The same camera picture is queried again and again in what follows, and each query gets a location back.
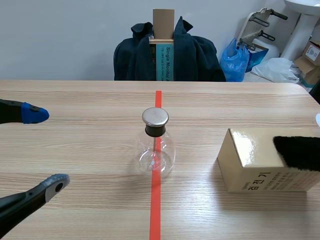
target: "floor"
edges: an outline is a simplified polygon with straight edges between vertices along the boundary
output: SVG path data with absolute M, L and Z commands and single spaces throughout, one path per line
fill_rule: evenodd
M 273 83 L 263 77 L 257 76 L 251 72 L 247 72 L 244 76 L 243 82 L 247 83 Z M 298 83 L 301 87 L 303 87 L 306 91 L 310 92 L 312 88 L 305 87 L 302 83 Z

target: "sink pedestal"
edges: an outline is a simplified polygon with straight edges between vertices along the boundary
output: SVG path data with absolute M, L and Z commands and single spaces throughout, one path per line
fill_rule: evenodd
M 318 16 L 301 14 L 300 20 L 281 55 L 282 58 L 294 61 L 302 55 L 318 19 Z

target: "wooden table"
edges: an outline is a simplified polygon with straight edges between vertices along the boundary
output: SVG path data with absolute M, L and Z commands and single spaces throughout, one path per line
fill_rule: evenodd
M 136 169 L 142 112 L 162 106 L 176 161 L 162 182 L 162 240 L 320 238 L 320 185 L 308 193 L 227 193 L 216 161 L 227 128 L 311 128 L 320 106 L 285 83 L 2 80 L 2 99 L 48 121 L 0 126 L 0 197 L 56 173 L 71 183 L 6 240 L 148 240 L 151 180 Z

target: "white sink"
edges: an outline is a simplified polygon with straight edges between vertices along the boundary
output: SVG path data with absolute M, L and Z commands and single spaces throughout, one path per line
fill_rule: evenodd
M 320 0 L 284 0 L 291 10 L 301 13 L 289 42 L 281 57 L 291 61 L 299 58 L 320 17 Z
M 320 17 L 320 0 L 284 0 L 291 10 Z

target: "dark navy jacket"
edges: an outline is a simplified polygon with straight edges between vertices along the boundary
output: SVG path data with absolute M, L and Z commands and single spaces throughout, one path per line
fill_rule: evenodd
M 215 45 L 208 39 L 187 33 L 193 26 L 180 17 L 173 34 L 174 80 L 225 82 Z M 149 45 L 150 22 L 131 28 L 133 38 L 120 43 L 113 58 L 115 81 L 155 81 L 155 67 Z

